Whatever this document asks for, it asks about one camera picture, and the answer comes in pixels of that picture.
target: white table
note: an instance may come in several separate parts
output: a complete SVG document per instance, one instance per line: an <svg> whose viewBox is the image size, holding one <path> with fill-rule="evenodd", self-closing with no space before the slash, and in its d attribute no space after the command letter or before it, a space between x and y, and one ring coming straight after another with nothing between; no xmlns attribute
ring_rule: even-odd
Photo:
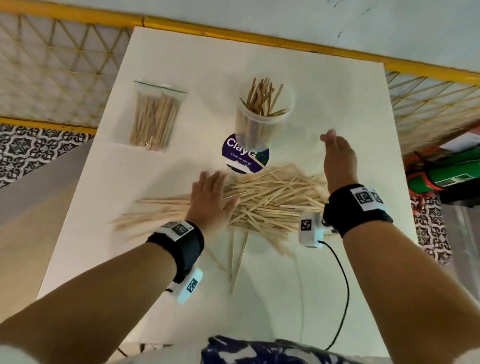
<svg viewBox="0 0 480 364"><path fill-rule="evenodd" d="M85 164L39 297L78 274L142 243L124 242L107 224L132 210L142 197L189 191L201 170L224 169L221 146L234 132L238 85L250 73L281 74L297 92L287 132L270 150L267 166L294 162L307 174L323 168L319 135L335 127L356 150L359 178L379 192L395 224L416 233L410 209L387 84L379 63L277 49L208 37L136 28ZM188 90L167 153L122 145L130 133L136 100L134 79ZM236 234L237 251L242 234ZM228 267L229 234L208 242ZM347 261L340 238L328 240L343 262L351 286L350 306L336 352L387 356L370 310ZM300 339L319 348L333 338L346 288L327 249L302 248L302 309L294 261L251 235L235 294L226 273L208 255L198 261L204 280L184 306L162 295L128 340L175 343L217 333L239 338Z"/></svg>

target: round purple sticker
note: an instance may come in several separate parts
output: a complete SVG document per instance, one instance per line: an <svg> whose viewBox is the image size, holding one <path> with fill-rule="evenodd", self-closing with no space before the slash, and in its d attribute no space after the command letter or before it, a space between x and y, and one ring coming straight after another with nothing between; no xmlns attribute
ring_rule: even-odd
<svg viewBox="0 0 480 364"><path fill-rule="evenodd" d="M237 173L257 173L267 164L270 152L249 152L238 145L235 134L229 136L222 146L222 155L227 159L226 164Z"/></svg>

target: plastic zip bag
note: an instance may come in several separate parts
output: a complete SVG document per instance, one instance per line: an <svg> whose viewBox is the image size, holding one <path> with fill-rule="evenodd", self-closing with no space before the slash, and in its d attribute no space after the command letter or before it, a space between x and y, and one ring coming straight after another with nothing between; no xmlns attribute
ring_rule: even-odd
<svg viewBox="0 0 480 364"><path fill-rule="evenodd" d="M186 91L168 85L135 80L137 108L130 143L149 150L164 150L170 143L175 119Z"/></svg>

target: person's left hand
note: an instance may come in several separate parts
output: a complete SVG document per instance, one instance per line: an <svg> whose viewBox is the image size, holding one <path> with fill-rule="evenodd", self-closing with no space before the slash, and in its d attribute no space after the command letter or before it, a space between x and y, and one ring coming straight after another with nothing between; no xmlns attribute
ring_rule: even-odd
<svg viewBox="0 0 480 364"><path fill-rule="evenodd" d="M204 239L227 226L233 209L240 202L238 197L232 197L226 203L223 201L226 179L227 174L219 170L211 176L203 171L199 180L192 185L190 209L185 220L198 226Z"/></svg>

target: hand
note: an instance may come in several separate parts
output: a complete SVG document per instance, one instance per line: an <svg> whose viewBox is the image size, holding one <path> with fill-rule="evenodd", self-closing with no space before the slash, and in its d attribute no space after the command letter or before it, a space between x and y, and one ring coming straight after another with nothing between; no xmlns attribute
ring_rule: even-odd
<svg viewBox="0 0 480 364"><path fill-rule="evenodd" d="M325 142L324 171L330 194L340 187L358 183L357 157L345 138L330 129L320 136L320 140Z"/></svg>
<svg viewBox="0 0 480 364"><path fill-rule="evenodd" d="M238 197L232 197L227 203L223 201L226 179L226 173L216 171L209 177L208 173L203 171L199 180L192 185L190 209L185 220L197 225L204 239L227 226L233 209L240 202Z"/></svg>

